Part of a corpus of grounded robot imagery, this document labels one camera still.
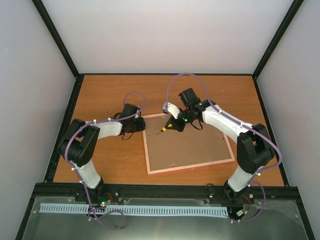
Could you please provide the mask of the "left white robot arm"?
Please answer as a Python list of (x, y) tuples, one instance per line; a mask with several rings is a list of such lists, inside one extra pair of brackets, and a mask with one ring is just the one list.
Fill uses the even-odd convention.
[(117, 136), (124, 140), (126, 134), (132, 135), (145, 129), (141, 109), (126, 103), (122, 112), (116, 113), (106, 121), (90, 122), (75, 118), (65, 131), (57, 150), (72, 166), (80, 183), (87, 187), (86, 195), (96, 202), (104, 195), (103, 178), (98, 174), (92, 160), (97, 141)]

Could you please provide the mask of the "yellow handled screwdriver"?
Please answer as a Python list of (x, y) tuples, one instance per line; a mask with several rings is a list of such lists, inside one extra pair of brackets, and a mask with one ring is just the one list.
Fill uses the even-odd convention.
[(163, 127), (156, 135), (158, 136), (160, 133), (167, 131), (170, 127), (172, 127), (171, 123), (169, 123), (168, 126)]

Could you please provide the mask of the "pink picture frame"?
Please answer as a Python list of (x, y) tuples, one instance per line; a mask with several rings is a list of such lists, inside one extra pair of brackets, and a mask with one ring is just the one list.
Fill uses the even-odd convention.
[(149, 175), (235, 161), (227, 135), (215, 127), (205, 124), (202, 130), (197, 130), (188, 124), (183, 132), (167, 130), (160, 133), (168, 115), (151, 114), (143, 119), (146, 127), (142, 134)]

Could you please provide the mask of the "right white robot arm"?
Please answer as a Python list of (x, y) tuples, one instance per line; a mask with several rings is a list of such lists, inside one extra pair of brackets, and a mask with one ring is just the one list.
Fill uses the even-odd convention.
[(183, 132), (187, 124), (198, 121), (231, 138), (236, 143), (237, 168), (224, 183), (223, 195), (227, 201), (235, 202), (254, 176), (260, 175), (275, 156), (267, 128), (260, 123), (252, 125), (235, 118), (210, 99), (200, 100), (192, 88), (181, 92), (179, 98), (185, 109), (168, 101), (164, 103), (162, 111), (170, 117), (162, 130)]

